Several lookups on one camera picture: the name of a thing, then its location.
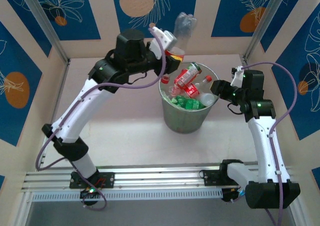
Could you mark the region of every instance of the green bottle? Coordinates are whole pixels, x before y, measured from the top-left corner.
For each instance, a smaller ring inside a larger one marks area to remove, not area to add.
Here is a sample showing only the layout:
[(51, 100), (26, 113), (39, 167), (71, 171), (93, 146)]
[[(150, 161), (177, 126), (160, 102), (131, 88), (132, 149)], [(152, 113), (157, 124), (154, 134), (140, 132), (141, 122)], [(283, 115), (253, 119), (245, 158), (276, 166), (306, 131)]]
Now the green bottle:
[(185, 104), (185, 108), (187, 110), (200, 110), (202, 108), (205, 108), (205, 106), (196, 99), (187, 99), (187, 102)]

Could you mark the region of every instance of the white floor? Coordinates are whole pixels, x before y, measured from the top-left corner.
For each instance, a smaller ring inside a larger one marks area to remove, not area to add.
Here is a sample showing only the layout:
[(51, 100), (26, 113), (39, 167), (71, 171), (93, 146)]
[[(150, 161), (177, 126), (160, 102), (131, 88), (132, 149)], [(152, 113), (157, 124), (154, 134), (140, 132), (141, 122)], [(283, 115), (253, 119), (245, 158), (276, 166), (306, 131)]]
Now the white floor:
[[(61, 116), (82, 88), (99, 58), (72, 59), (60, 100)], [(241, 65), (239, 55), (186, 56), (212, 68), (220, 79), (231, 80), (231, 68)], [(137, 84), (156, 78), (153, 72)], [(244, 116), (233, 115), (219, 100), (200, 130), (177, 134), (164, 123), (158, 85), (147, 89), (119, 89), (84, 127), (80, 136), (97, 166), (216, 163), (223, 159), (256, 161), (252, 135)], [(52, 145), (44, 166), (61, 156)], [(55, 167), (69, 166), (62, 161)]]

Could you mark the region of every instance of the bottle cap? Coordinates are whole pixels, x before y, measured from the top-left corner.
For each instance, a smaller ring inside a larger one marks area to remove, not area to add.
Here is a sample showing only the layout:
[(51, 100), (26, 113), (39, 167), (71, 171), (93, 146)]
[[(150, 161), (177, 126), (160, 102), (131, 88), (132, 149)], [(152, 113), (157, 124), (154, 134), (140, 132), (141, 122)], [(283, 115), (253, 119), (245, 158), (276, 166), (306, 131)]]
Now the bottle cap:
[(206, 78), (206, 80), (207, 80), (208, 82), (212, 81), (212, 77), (209, 76), (209, 75), (205, 76), (205, 78)]
[(161, 82), (162, 82), (163, 84), (168, 84), (168, 83), (169, 83), (169, 77), (168, 77), (168, 76), (162, 76)]

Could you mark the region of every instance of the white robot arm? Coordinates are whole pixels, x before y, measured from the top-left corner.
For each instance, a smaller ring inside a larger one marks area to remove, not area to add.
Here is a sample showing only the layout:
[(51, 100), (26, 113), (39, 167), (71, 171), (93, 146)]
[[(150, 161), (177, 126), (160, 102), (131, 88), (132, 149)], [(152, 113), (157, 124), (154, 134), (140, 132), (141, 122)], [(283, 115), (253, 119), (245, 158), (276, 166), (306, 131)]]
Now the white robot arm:
[(240, 105), (240, 111), (244, 114), (253, 136), (258, 177), (241, 161), (232, 159), (222, 162), (220, 173), (245, 189), (246, 201), (251, 208), (279, 208), (279, 179), (281, 179), (283, 207), (286, 208), (300, 194), (300, 187), (298, 183), (290, 181), (282, 159), (276, 129), (270, 131), (276, 122), (276, 112), (272, 101), (263, 99), (264, 75), (261, 71), (242, 70), (241, 67), (232, 69), (232, 74), (234, 78), (231, 83), (224, 80), (214, 81), (211, 91), (233, 105)]
[[(154, 27), (153, 31), (161, 40), (164, 49), (169, 50), (176, 42), (175, 37)], [(89, 72), (83, 88), (66, 112), (52, 125), (46, 124), (42, 130), (52, 138), (54, 147), (68, 159), (90, 183), (95, 184), (99, 174), (88, 154), (88, 146), (79, 137), (80, 132), (101, 105), (117, 91), (116, 86), (99, 87), (101, 83), (125, 84), (129, 75), (145, 73), (149, 70), (159, 75), (161, 71), (161, 50), (155, 39), (145, 47), (144, 36), (137, 30), (128, 30), (117, 37), (116, 48), (104, 59), (98, 61)], [(180, 61), (166, 57), (165, 73), (170, 74), (179, 66)], [(245, 196), (251, 208), (279, 207), (279, 180), (284, 185), (284, 205), (287, 207), (300, 193), (297, 183), (290, 182), (278, 144), (276, 131), (272, 133), (278, 162), (275, 162), (270, 129), (275, 122), (275, 109), (272, 101), (263, 99), (264, 75), (260, 71), (240, 68), (232, 71), (234, 80), (214, 81), (211, 91), (223, 100), (240, 105), (240, 110), (252, 132), (258, 159), (258, 177), (249, 171), (239, 160), (224, 160), (220, 173), (245, 188)]]
[[(153, 27), (153, 33), (160, 39), (164, 50), (169, 50), (177, 42), (168, 31)], [(88, 146), (81, 140), (80, 133), (102, 104), (111, 98), (117, 87), (97, 88), (101, 83), (125, 84), (129, 82), (129, 75), (146, 73), (149, 70), (159, 75), (162, 68), (162, 52), (153, 39), (145, 47), (144, 35), (138, 30), (127, 30), (117, 37), (116, 48), (98, 61), (89, 72), (78, 96), (71, 103), (66, 112), (52, 125), (45, 124), (43, 132), (52, 139), (54, 147), (62, 156), (76, 166), (81, 175), (88, 179), (98, 173), (88, 154)], [(180, 61), (173, 57), (166, 57), (165, 73), (175, 71)]]

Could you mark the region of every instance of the metal bucket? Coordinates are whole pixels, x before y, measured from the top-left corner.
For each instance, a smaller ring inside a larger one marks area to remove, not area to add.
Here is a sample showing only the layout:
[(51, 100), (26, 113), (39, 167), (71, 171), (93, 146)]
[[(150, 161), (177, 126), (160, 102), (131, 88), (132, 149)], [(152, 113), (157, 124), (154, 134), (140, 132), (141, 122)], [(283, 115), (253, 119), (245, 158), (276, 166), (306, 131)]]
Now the metal bucket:
[[(170, 78), (175, 78), (179, 75), (180, 71), (182, 69), (185, 69), (188, 67), (188, 65), (191, 62), (183, 62), (180, 64), (179, 69), (176, 70), (175, 72), (173, 72), (170, 75)], [(200, 77), (201, 75), (210, 75), (212, 77), (212, 81), (218, 80), (218, 76), (216, 75), (216, 73), (211, 70), (209, 67), (201, 64), (201, 63), (197, 63), (201, 69), (202, 69), (202, 73), (198, 76)], [(166, 125), (175, 132), (178, 133), (192, 133), (197, 131), (202, 123), (204, 122), (205, 118), (207, 117), (210, 109), (212, 108), (212, 106), (217, 102), (217, 99), (215, 100), (215, 102), (203, 109), (200, 110), (186, 110), (184, 108), (181, 108), (175, 104), (172, 104), (170, 102), (170, 99), (167, 97), (166, 94), (163, 93), (163, 88), (162, 88), (162, 84), (159, 81), (159, 92), (161, 94), (161, 98), (162, 98), (162, 108), (163, 108), (163, 118), (164, 121), (166, 123)]]

